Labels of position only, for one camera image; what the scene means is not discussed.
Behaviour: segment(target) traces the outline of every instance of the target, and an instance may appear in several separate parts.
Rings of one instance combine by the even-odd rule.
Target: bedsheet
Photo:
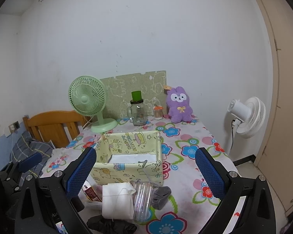
[[[197,116],[191,122],[171,123],[168,115],[162,120],[149,117],[147,124],[135,127],[128,119],[118,119],[118,125],[108,133],[158,130],[162,137],[163,180],[172,194],[162,210],[149,210],[149,218],[138,226],[137,233],[195,234],[211,217],[220,200],[213,196],[208,184],[195,163],[195,151],[205,147],[213,158],[228,170],[237,172],[232,161]],[[86,128],[66,148],[53,150],[43,168],[44,176],[64,170],[77,159],[86,147],[95,148],[101,134]],[[238,220],[245,197],[241,197],[224,233],[230,233]]]

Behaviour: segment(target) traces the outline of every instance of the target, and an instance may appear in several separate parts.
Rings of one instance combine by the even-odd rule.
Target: yellow cardboard box
[[[91,176],[97,184],[148,181],[143,163],[108,163],[113,154],[155,154],[156,162],[147,162],[146,172],[153,182],[163,184],[162,145],[159,131],[104,134],[95,146],[96,163]]]

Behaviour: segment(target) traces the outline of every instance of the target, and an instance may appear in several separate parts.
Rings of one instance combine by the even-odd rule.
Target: wooden bed frame
[[[50,111],[37,114],[30,119],[25,116],[23,121],[33,138],[40,142],[51,140],[57,148],[64,148],[69,144],[64,124],[67,125],[72,139],[80,133],[77,122],[82,126],[86,124],[85,117],[75,111]]]

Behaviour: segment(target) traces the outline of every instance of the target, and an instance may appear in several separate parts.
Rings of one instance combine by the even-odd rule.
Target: cork board
[[[130,106],[131,92],[140,90],[147,116],[153,115],[154,104],[164,107],[166,114],[166,71],[152,71],[145,74],[129,74],[101,79],[107,91],[106,106],[103,110],[104,118],[126,118],[127,107]]]

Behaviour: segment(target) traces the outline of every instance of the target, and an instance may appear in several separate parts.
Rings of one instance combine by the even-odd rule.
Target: metal bolt
[[[231,177],[233,177],[233,178],[235,178],[235,177],[238,176],[238,174],[237,174],[235,171],[231,171],[231,172],[229,172],[229,175],[230,175]]]
[[[265,180],[266,180],[266,177],[265,177],[264,175],[259,175],[258,177],[259,177],[259,179],[260,179],[261,181],[265,181]]]
[[[62,171],[56,171],[54,173],[54,176],[56,176],[57,178],[60,177],[60,176],[62,176]]]
[[[29,181],[29,180],[31,180],[31,179],[32,179],[32,175],[31,175],[31,174],[29,174],[29,175],[26,176],[26,180]]]

